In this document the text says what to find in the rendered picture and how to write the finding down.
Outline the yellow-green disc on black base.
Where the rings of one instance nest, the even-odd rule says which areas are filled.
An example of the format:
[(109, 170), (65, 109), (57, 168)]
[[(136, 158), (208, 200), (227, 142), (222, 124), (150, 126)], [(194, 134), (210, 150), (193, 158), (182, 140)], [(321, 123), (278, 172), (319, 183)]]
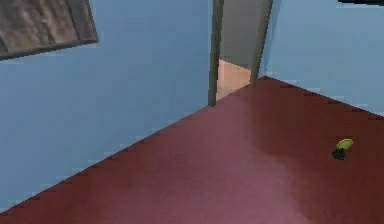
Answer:
[(336, 149), (332, 152), (332, 156), (336, 160), (344, 160), (346, 151), (353, 145), (352, 139), (343, 139), (336, 145)]

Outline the grey-green door frame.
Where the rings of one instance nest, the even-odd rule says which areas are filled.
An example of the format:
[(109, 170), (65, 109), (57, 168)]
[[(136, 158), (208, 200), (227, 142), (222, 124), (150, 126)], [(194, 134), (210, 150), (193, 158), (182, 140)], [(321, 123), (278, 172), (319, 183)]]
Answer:
[[(222, 22), (225, 0), (213, 0), (212, 32), (209, 70), (208, 105), (214, 107), (217, 102), (217, 81), (219, 74), (220, 44), (222, 40)], [(256, 36), (256, 46), (250, 74), (250, 83), (255, 84), (259, 79), (261, 59), (268, 33), (268, 25), (274, 0), (262, 0), (261, 21), (258, 24), (259, 34)]]

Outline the brown framed wall picture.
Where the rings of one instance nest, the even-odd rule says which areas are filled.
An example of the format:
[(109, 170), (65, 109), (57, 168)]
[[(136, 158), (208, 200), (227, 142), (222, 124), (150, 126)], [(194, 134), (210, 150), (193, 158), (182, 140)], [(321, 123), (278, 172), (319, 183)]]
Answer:
[(0, 0), (0, 61), (98, 41), (89, 0)]

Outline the black flat wall object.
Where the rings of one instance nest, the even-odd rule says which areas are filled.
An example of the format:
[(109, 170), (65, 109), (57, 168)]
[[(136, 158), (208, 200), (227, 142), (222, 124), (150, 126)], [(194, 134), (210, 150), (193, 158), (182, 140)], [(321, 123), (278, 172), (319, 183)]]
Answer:
[(376, 5), (384, 6), (384, 0), (337, 0), (345, 4), (362, 4), (362, 5)]

